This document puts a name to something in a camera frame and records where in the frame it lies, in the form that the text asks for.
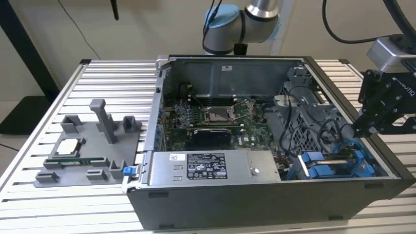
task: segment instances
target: circuit board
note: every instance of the circuit board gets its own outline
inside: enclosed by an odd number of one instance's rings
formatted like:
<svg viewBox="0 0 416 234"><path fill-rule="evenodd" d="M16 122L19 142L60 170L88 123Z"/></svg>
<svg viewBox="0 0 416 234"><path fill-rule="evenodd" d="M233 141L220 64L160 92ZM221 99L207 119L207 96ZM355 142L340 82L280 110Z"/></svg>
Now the circuit board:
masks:
<svg viewBox="0 0 416 234"><path fill-rule="evenodd" d="M273 135L260 104L252 99L237 98L232 106L191 106L177 103L167 113L167 150L271 150L277 154ZM196 130L229 131L227 143L196 146L192 135Z"/></svg>

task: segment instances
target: psu label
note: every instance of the psu label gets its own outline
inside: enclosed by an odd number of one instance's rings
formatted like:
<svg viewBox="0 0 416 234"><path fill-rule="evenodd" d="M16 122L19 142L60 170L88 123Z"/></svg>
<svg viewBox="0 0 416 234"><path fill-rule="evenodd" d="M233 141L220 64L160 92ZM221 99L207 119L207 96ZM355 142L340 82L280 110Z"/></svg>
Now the psu label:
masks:
<svg viewBox="0 0 416 234"><path fill-rule="evenodd" d="M227 179L224 154L188 154L188 179Z"/></svg>

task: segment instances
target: label sticker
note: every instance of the label sticker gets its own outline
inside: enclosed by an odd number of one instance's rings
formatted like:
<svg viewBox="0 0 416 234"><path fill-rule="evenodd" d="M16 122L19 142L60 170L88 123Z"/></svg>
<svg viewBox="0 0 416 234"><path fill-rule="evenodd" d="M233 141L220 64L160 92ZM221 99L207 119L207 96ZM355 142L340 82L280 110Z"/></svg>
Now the label sticker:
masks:
<svg viewBox="0 0 416 234"><path fill-rule="evenodd" d="M185 154L171 154L169 160L171 161L184 161Z"/></svg>
<svg viewBox="0 0 416 234"><path fill-rule="evenodd" d="M224 154L188 154L188 179L227 179Z"/></svg>
<svg viewBox="0 0 416 234"><path fill-rule="evenodd" d="M221 66L221 71L232 71L233 67L232 66Z"/></svg>

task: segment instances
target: aluminum extrusion table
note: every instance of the aluminum extrusion table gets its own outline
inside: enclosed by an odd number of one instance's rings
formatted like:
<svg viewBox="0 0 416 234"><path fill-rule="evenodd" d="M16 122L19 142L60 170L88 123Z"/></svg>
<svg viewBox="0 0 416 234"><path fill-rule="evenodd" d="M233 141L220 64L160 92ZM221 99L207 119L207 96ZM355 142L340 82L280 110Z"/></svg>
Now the aluminum extrusion table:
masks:
<svg viewBox="0 0 416 234"><path fill-rule="evenodd" d="M361 74L340 60L319 66L356 108ZM32 182L57 141L67 114L97 121L92 98L105 98L115 120L135 115L143 121L137 160L141 158L152 96L155 61L93 60L80 65L51 109L0 178L0 234L152 233L143 229L121 185L35 188ZM416 176L416 135L381 136ZM416 233L416 185L395 199L373 202L349 221L181 231L187 234L236 233L388 234Z"/></svg>

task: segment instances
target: blue latch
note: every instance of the blue latch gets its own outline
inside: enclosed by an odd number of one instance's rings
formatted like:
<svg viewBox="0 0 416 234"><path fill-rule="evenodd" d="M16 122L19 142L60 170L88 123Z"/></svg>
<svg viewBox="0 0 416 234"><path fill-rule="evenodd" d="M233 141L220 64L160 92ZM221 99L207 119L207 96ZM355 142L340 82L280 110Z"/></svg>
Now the blue latch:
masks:
<svg viewBox="0 0 416 234"><path fill-rule="evenodd" d="M123 176L135 176L136 175L136 167L125 167L123 169Z"/></svg>

